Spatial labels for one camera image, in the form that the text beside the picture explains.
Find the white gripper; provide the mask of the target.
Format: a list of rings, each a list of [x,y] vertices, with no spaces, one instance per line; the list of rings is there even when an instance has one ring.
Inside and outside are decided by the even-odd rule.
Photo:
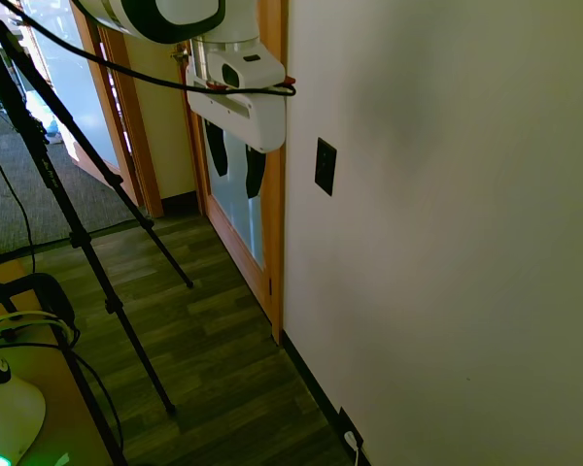
[[[190,108],[205,120],[205,132],[214,167],[227,174],[224,132],[244,141],[247,161],[245,187],[248,199],[259,195],[266,154],[286,138],[285,98],[274,93],[286,71],[258,38],[237,43],[190,41],[186,71]]]

